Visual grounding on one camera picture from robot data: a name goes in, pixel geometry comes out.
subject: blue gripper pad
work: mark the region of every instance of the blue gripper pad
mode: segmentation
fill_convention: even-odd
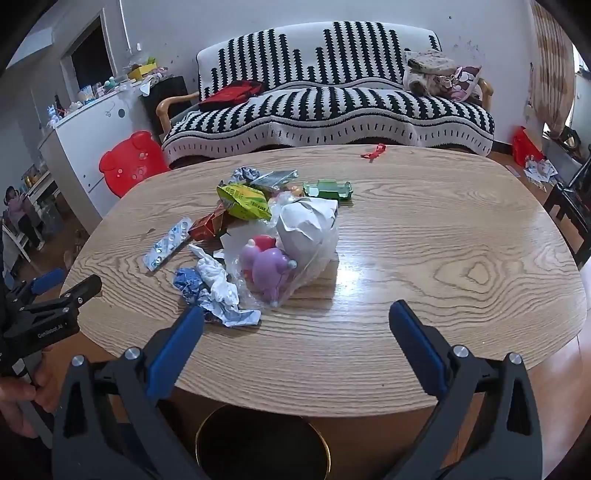
[[[31,293],[33,295],[41,295],[53,287],[57,287],[60,283],[64,283],[66,279],[66,272],[62,268],[56,268],[42,277],[36,278],[31,285]]]
[[[203,310],[199,307],[187,309],[175,323],[174,331],[148,371],[146,395],[154,404],[170,396],[174,383],[201,338]]]
[[[447,393],[447,367],[421,329],[422,323],[404,300],[398,300],[392,304],[389,322],[390,330],[423,390],[427,395],[441,400]]]

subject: yellow snack wrapper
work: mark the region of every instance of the yellow snack wrapper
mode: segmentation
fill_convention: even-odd
[[[217,194],[222,199],[228,213],[242,220],[271,219],[271,211],[263,192],[246,185],[231,183],[218,187]]]

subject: baseboard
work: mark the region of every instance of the baseboard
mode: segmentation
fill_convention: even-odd
[[[492,143],[492,151],[503,153],[505,155],[513,155],[513,147],[508,143],[494,141]]]

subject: human hand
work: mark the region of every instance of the human hand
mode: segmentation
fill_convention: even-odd
[[[0,413],[13,432],[29,438],[37,437],[37,432],[23,418],[17,401],[35,401],[49,413],[55,411],[60,401],[57,381],[51,373],[45,353],[43,353],[43,359],[34,374],[34,380],[38,385],[37,389],[18,378],[0,378]]]

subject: black chair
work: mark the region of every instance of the black chair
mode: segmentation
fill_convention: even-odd
[[[582,268],[591,257],[591,145],[589,145],[589,154],[589,158],[572,180],[567,185],[559,181],[544,203],[544,209],[548,213],[554,205],[558,205],[560,210],[556,218],[562,220],[566,215],[583,238],[583,245],[576,253],[568,240],[564,239],[579,268]]]

